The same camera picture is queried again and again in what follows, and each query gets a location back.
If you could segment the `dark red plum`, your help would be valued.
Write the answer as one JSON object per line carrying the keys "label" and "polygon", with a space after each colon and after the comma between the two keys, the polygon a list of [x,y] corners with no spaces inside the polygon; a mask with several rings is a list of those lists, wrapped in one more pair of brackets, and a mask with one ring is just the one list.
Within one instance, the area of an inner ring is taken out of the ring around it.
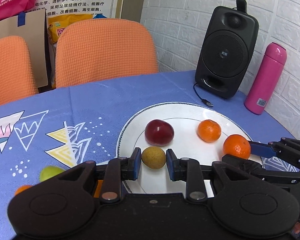
{"label": "dark red plum", "polygon": [[173,127],[163,120],[150,121],[145,128],[146,141],[154,146],[166,146],[174,138]]}

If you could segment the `white round plate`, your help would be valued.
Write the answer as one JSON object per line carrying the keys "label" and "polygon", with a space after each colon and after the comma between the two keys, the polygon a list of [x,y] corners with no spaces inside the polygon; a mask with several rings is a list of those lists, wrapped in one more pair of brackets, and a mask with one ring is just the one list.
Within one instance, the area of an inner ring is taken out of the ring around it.
{"label": "white round plate", "polygon": [[[228,136],[240,134],[247,140],[251,139],[238,124],[211,109],[183,102],[159,103],[142,109],[127,121],[117,141],[117,156],[130,157],[134,148],[144,150],[149,147],[145,128],[154,119],[168,122],[174,129],[174,138],[169,145],[162,147],[164,151],[171,148],[178,158],[196,159],[202,165],[221,160],[223,143]],[[216,142],[204,142],[197,135],[199,123],[206,119],[221,126],[222,134]],[[137,180],[126,180],[123,184],[129,193],[138,194],[185,193],[186,189],[184,181],[170,180],[166,166],[153,170],[144,164]]]}

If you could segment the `blue patterned tablecloth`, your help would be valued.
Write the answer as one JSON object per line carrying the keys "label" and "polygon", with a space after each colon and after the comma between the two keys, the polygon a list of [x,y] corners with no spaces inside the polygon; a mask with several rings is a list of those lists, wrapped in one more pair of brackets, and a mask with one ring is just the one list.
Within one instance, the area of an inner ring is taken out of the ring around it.
{"label": "blue patterned tablecloth", "polygon": [[241,126],[254,141],[278,141],[290,133],[271,115],[255,115],[237,93],[223,100],[200,88],[194,88],[194,71],[157,73],[123,77],[58,88],[0,106],[0,118],[21,113],[16,127],[21,135],[12,133],[0,149],[0,239],[11,239],[14,231],[7,218],[7,206],[16,189],[36,184],[40,171],[47,165],[58,165],[47,151],[59,142],[49,132],[64,125],[82,124],[78,139],[90,138],[86,160],[99,163],[116,152],[119,133],[127,120],[139,110],[161,102],[200,104],[205,98],[213,109]]}

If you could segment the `orange chair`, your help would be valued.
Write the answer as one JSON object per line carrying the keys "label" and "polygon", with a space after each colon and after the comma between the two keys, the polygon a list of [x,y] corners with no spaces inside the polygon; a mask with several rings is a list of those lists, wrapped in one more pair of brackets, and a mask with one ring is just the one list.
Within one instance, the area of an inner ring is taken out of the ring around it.
{"label": "orange chair", "polygon": [[20,36],[0,39],[0,106],[38,94],[30,52]]}
{"label": "orange chair", "polygon": [[56,87],[159,71],[153,38],[140,23],[99,18],[76,22],[56,48]]}

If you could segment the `yellow snack bag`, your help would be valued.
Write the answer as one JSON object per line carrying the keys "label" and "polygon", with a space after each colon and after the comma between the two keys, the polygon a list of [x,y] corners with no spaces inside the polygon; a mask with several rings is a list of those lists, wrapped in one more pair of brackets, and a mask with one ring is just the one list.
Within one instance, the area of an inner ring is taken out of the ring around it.
{"label": "yellow snack bag", "polygon": [[51,44],[56,44],[60,35],[69,25],[96,18],[106,18],[103,14],[66,14],[48,19],[47,34]]}

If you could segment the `small orange mandarin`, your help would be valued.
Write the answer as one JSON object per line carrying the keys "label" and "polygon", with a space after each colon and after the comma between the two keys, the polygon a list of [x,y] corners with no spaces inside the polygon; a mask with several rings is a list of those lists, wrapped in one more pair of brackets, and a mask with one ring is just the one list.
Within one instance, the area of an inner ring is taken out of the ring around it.
{"label": "small orange mandarin", "polygon": [[204,142],[215,142],[221,136],[219,124],[211,119],[203,120],[197,127],[197,134]]}

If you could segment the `green apple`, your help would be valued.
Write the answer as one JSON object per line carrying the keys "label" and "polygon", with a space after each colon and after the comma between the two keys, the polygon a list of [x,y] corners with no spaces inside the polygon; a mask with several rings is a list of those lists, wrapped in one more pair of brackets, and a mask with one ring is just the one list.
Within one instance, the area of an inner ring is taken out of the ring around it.
{"label": "green apple", "polygon": [[46,181],[56,175],[59,175],[60,173],[63,173],[65,169],[57,167],[57,166],[47,166],[44,167],[39,175],[39,181],[43,182]]}

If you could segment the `black speaker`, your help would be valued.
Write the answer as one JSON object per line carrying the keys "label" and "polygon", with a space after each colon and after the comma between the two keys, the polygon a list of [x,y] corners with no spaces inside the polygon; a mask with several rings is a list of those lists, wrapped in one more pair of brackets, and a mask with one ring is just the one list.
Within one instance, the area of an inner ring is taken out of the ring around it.
{"label": "black speaker", "polygon": [[258,30],[258,20],[247,13],[246,0],[236,0],[234,9],[216,7],[200,51],[196,83],[217,96],[232,98],[250,64]]}

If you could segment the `pink thermos bottle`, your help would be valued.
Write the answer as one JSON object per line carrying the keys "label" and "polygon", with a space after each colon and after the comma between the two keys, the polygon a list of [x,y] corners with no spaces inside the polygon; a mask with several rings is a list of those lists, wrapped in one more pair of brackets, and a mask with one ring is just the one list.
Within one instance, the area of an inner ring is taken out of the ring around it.
{"label": "pink thermos bottle", "polygon": [[244,102],[249,111],[257,115],[262,114],[280,79],[286,61],[286,49],[271,42],[266,48],[253,85]]}

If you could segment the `left orange chair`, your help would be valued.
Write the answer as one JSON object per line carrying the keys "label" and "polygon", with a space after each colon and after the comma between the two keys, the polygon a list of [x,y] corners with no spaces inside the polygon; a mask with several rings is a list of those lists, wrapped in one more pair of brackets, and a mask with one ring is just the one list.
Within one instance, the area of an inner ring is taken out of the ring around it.
{"label": "left orange chair", "polygon": [[0,39],[0,106],[38,94],[30,52],[20,36]]}

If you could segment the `brown paper bag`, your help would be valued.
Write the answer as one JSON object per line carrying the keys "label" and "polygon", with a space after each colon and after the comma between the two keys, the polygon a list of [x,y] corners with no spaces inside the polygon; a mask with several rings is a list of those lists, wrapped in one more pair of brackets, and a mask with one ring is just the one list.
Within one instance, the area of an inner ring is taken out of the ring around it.
{"label": "brown paper bag", "polygon": [[38,88],[49,84],[51,73],[49,45],[46,30],[46,11],[39,9],[21,12],[0,21],[0,38],[22,37],[28,46],[34,78]]}

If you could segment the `right orange chair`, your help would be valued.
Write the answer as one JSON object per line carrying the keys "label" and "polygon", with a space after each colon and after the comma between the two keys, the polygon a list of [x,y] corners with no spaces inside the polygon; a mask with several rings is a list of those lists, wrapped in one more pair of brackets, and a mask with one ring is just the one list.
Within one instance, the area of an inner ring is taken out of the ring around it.
{"label": "right orange chair", "polygon": [[56,48],[56,87],[159,71],[153,38],[140,23],[99,18],[76,22]]}

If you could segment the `small orange tangerine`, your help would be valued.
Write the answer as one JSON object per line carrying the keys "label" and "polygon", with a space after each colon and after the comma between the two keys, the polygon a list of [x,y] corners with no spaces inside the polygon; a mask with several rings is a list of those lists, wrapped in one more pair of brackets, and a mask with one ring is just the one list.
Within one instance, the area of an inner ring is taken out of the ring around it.
{"label": "small orange tangerine", "polygon": [[14,193],[14,196],[18,195],[19,193],[21,193],[31,187],[32,187],[32,185],[23,185],[23,186],[18,187]]}

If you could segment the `small yellow-green jujube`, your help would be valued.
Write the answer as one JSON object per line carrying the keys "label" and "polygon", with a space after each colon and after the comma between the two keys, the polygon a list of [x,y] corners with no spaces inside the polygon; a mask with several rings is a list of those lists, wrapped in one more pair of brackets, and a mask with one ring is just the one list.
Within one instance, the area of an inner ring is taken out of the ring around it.
{"label": "small yellow-green jujube", "polygon": [[166,154],[157,146],[151,146],[144,149],[141,159],[147,167],[154,170],[158,170],[166,164]]}

